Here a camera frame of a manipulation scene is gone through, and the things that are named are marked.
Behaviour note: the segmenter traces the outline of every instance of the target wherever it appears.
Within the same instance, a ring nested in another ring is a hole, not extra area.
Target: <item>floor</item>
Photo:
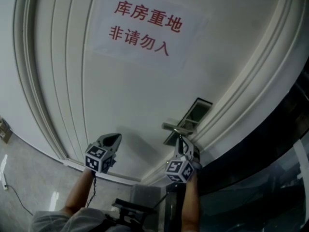
[[[7,145],[0,140],[0,163],[5,155],[7,184],[15,188],[24,206],[33,213],[61,209],[81,173],[45,156],[14,134]],[[90,207],[111,210],[115,198],[129,201],[130,190],[130,186],[98,179],[97,195]],[[51,200],[57,196],[55,206]],[[13,190],[4,191],[1,186],[0,232],[28,231],[30,222],[31,215],[21,207]]]

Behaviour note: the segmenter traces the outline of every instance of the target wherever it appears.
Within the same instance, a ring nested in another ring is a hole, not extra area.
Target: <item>gray t-shirt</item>
[[[64,212],[39,211],[33,216],[29,232],[89,232],[106,219],[105,213],[83,208],[72,217]],[[129,227],[116,225],[107,232],[131,232]]]

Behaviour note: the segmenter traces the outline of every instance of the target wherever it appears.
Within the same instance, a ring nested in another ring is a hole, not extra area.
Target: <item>white wall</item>
[[[13,46],[14,5],[15,0],[0,0],[0,115],[16,135],[58,159],[34,119],[20,84]]]

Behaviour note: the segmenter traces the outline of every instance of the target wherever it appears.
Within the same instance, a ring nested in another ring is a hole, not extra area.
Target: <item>forearm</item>
[[[198,231],[200,203],[197,190],[197,174],[194,173],[186,185],[182,210],[182,231]]]
[[[73,215],[78,212],[81,208],[86,206],[91,185],[93,182],[93,175],[91,170],[85,168],[82,175],[79,177],[75,183],[73,189],[71,190],[68,199],[66,201],[65,207],[62,211]]]

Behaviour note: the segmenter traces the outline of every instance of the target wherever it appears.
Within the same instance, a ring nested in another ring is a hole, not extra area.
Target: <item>white paper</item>
[[[138,16],[135,12],[139,8],[136,6],[141,5],[148,9],[144,18],[142,14]],[[165,12],[163,21],[153,19],[155,10]],[[184,66],[192,45],[205,28],[206,22],[204,15],[167,0],[96,0],[91,15],[88,47],[97,53],[129,62],[179,70]],[[112,32],[113,28],[123,30],[120,31],[122,34],[117,37]],[[128,30],[139,33],[137,42],[134,37],[130,41],[131,34]],[[155,40],[153,47],[153,40],[145,38],[146,35]]]

